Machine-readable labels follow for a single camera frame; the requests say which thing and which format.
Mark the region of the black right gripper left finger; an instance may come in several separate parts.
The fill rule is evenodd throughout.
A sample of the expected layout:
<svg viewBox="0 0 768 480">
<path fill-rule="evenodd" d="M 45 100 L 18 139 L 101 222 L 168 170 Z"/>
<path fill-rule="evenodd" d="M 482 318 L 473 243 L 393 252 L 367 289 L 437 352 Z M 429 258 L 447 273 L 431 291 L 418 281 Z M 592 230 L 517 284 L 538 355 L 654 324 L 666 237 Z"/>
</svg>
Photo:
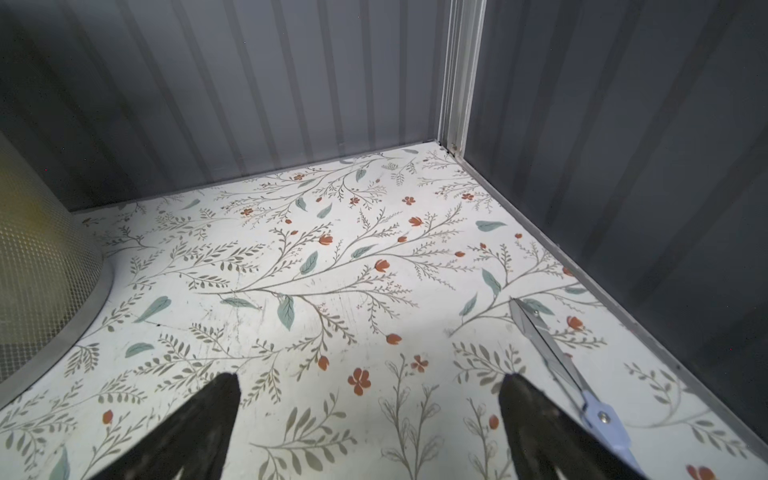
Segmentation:
<svg viewBox="0 0 768 480">
<path fill-rule="evenodd" d="M 240 406 L 238 376 L 221 373 L 96 479 L 220 479 Z"/>
</svg>

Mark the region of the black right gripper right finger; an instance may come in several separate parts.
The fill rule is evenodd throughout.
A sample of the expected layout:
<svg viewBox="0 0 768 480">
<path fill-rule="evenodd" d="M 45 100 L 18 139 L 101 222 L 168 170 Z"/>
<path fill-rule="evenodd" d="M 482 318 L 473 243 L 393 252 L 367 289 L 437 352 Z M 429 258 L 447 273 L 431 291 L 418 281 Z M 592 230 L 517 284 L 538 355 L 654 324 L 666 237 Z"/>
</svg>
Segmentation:
<svg viewBox="0 0 768 480">
<path fill-rule="evenodd" d="M 519 479 L 645 477 L 522 375 L 504 377 L 499 406 Z"/>
</svg>

